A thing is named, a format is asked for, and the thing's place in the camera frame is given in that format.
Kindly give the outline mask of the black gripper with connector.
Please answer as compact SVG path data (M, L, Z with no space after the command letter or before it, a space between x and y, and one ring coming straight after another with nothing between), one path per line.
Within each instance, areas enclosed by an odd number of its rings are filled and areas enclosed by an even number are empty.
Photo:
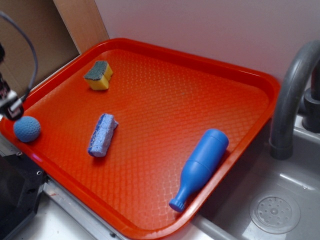
M23 102L0 75L0 114L10 121L19 120L24 114Z

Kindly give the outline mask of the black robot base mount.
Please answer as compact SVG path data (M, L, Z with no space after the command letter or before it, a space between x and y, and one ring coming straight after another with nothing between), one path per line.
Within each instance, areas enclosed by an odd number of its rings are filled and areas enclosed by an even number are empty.
M0 158L0 238L12 239L37 214L45 171L22 152Z

